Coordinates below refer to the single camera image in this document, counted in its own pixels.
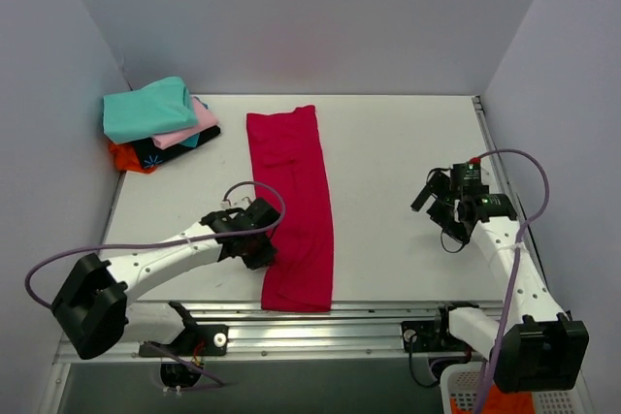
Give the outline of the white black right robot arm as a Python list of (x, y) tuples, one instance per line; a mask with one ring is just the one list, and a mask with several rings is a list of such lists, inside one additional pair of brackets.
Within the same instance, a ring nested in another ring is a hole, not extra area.
[(432, 340), (445, 349), (462, 341), (485, 357), (503, 393), (572, 389), (589, 335), (551, 297), (517, 236), (521, 225), (509, 197), (491, 193), (479, 164), (470, 162), (431, 170), (410, 207), (426, 211), (461, 245), (474, 244), (506, 292), (500, 320), (473, 303), (442, 308), (430, 327)]

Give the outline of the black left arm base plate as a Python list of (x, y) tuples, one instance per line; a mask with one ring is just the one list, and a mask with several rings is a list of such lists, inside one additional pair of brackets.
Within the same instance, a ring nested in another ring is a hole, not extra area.
[(229, 327), (223, 324), (198, 325), (185, 329), (163, 348), (180, 357), (221, 357), (227, 354)]

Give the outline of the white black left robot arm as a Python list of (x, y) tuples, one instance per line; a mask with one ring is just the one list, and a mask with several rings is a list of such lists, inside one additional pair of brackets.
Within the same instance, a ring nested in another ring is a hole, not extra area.
[(81, 257), (52, 301), (51, 312), (78, 356), (91, 360), (120, 342), (142, 343), (174, 355), (189, 355), (197, 345), (224, 352), (224, 331), (201, 327), (181, 303), (140, 303), (152, 289), (194, 269), (239, 258), (250, 270), (269, 265), (277, 250), (270, 232), (282, 219), (279, 210), (258, 198), (247, 207), (211, 212), (178, 235), (144, 252), (102, 260)]

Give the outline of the red t-shirt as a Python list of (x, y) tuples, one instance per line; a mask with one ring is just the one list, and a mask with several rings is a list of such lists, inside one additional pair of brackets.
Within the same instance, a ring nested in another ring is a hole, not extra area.
[(332, 306), (334, 226), (316, 108), (250, 113), (246, 134), (252, 175), (284, 199), (272, 237), (278, 250), (265, 273), (261, 306), (283, 312), (327, 312)]

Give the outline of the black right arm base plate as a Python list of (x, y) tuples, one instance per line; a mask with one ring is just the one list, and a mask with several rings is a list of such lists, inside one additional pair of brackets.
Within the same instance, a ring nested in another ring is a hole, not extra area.
[(438, 320), (402, 321), (403, 348), (412, 353), (466, 352), (469, 345), (454, 337)]

